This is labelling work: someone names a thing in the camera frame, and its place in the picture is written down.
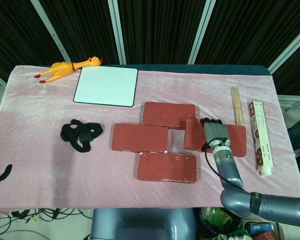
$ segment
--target yellow toy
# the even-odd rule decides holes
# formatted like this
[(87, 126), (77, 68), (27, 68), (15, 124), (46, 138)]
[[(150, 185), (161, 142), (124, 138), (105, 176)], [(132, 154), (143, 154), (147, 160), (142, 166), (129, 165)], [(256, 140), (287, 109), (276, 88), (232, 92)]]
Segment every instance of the yellow toy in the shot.
[(44, 84), (45, 82), (52, 82), (60, 78), (63, 78), (66, 75), (73, 74), (75, 70), (79, 68), (86, 67), (86, 66), (100, 66), (101, 63), (102, 63), (102, 58), (99, 59), (96, 56), (90, 57), (87, 61), (82, 61), (82, 62), (66, 62), (66, 61), (56, 62), (52, 64), (52, 66), (47, 71), (35, 75), (34, 77), (38, 79), (42, 75), (53, 74), (52, 77), (46, 80), (39, 81), (39, 83)]

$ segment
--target pink tablecloth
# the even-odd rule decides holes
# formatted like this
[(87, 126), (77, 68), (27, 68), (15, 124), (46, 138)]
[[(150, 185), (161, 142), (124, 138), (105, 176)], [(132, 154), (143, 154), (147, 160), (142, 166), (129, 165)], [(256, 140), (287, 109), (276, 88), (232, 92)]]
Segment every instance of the pink tablecloth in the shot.
[[(247, 131), (247, 155), (235, 158), (247, 191), (300, 197), (300, 175), (271, 76), (139, 71), (134, 106), (74, 103), (80, 71), (45, 84), (33, 76), (43, 67), (17, 66), (0, 107), (0, 211), (31, 208), (221, 206), (223, 190), (204, 156), (183, 149), (184, 131), (169, 131), (169, 152), (194, 154), (197, 183), (139, 181), (138, 154), (111, 150), (115, 123), (139, 124), (147, 101), (194, 104), (198, 117), (234, 124), (231, 87), (239, 88)], [(248, 103), (262, 100), (273, 156), (272, 176), (256, 171)], [(71, 119), (101, 123), (104, 133), (88, 153), (60, 138)]]

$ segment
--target white board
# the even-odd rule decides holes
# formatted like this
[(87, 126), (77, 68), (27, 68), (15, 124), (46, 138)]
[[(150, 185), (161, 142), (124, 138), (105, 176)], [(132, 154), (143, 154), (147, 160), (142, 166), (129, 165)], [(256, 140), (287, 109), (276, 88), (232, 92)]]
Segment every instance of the white board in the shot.
[(132, 107), (138, 70), (112, 66), (86, 66), (79, 76), (73, 101)]

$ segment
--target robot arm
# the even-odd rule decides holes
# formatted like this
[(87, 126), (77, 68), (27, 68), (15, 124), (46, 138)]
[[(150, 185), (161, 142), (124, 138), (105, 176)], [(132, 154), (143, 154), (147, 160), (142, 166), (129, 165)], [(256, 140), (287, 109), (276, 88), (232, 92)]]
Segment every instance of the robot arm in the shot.
[(300, 227), (300, 198), (246, 192), (230, 146), (224, 124), (202, 122), (207, 147), (213, 149), (221, 184), (220, 200), (234, 214), (246, 218), (252, 213), (263, 219)]

